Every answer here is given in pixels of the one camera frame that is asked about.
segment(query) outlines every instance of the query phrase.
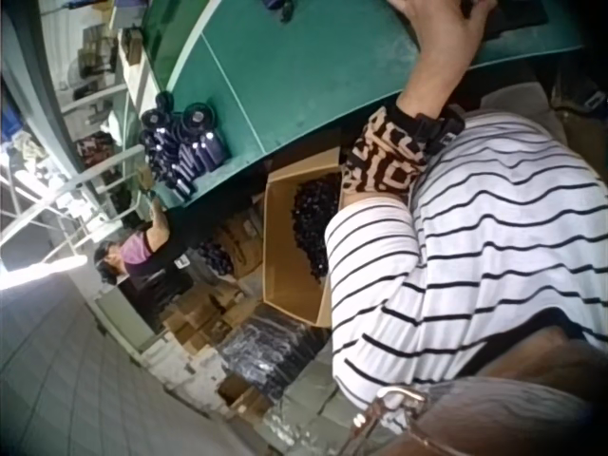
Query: striped shirt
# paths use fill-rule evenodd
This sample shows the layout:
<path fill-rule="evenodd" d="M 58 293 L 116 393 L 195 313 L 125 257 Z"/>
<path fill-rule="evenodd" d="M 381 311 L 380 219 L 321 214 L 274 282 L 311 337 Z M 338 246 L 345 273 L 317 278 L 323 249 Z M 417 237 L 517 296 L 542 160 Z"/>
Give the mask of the striped shirt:
<path fill-rule="evenodd" d="M 608 351 L 608 192 L 522 117 L 468 119 L 409 205 L 364 199 L 326 242 L 333 376 L 365 408 L 385 385 L 458 375 L 488 338 L 561 309 Z"/>

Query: patterned sleeve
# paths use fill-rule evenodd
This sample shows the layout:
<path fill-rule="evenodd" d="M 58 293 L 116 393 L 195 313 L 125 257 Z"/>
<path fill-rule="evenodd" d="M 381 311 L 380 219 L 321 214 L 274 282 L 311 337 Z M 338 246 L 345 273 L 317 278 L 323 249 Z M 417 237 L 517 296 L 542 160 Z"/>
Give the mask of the patterned sleeve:
<path fill-rule="evenodd" d="M 409 136 L 386 108 L 380 108 L 349 153 L 342 179 L 344 191 L 407 196 L 427 167 L 425 146 Z"/>

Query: light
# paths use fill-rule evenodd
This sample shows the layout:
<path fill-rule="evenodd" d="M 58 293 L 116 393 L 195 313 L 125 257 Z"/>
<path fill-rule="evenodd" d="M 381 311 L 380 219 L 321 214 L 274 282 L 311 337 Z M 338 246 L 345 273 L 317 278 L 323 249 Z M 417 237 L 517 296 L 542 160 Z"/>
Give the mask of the light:
<path fill-rule="evenodd" d="M 51 192 L 49 188 L 41 183 L 36 177 L 30 174 L 25 169 L 20 169 L 15 172 L 15 178 L 23 183 L 29 190 L 38 194 L 42 198 L 49 198 L 54 192 Z"/>
<path fill-rule="evenodd" d="M 365 425 L 367 421 L 368 420 L 366 419 L 365 415 L 363 415 L 362 413 L 357 413 L 357 415 L 352 420 L 354 425 L 358 428 L 361 428 L 363 425 Z"/>
<path fill-rule="evenodd" d="M 4 166 L 5 168 L 9 168 L 10 166 L 9 154 L 7 154 L 4 150 L 0 152 L 0 165 Z"/>
<path fill-rule="evenodd" d="M 51 274 L 62 273 L 71 269 L 84 266 L 86 256 L 77 255 L 61 258 L 52 263 L 36 263 L 24 269 L 16 271 L 2 272 L 0 275 L 0 290 L 17 287 L 24 283 L 38 280 Z"/>

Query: black watch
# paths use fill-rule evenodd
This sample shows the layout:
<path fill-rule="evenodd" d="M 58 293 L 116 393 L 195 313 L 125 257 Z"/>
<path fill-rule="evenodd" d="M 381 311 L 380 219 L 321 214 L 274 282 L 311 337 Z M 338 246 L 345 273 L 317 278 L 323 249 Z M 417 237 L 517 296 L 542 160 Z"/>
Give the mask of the black watch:
<path fill-rule="evenodd" d="M 405 130 L 418 144 L 425 145 L 425 155 L 435 155 L 450 144 L 465 129 L 465 120 L 450 107 L 445 107 L 439 119 L 424 114 L 409 116 L 396 104 L 388 109 L 391 122 Z"/>

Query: woman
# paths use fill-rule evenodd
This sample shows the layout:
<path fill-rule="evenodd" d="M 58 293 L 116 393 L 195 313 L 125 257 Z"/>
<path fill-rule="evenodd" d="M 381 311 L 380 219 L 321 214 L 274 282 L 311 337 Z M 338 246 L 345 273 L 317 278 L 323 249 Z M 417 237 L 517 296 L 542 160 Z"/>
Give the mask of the woman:
<path fill-rule="evenodd" d="M 336 382 L 364 409 L 387 385 L 514 375 L 576 340 L 605 356 L 605 184 L 525 117 L 442 114 L 495 1 L 470 18 L 460 0 L 390 2 L 421 55 L 350 153 L 326 231 Z"/>
<path fill-rule="evenodd" d="M 117 277 L 151 276 L 170 266 L 189 247 L 197 247 L 215 228 L 251 205 L 250 196 L 263 190 L 261 176 L 230 180 L 186 207 L 163 212 L 158 198 L 152 202 L 151 222 L 125 242 L 105 241 L 94 254 L 102 281 L 115 285 Z"/>

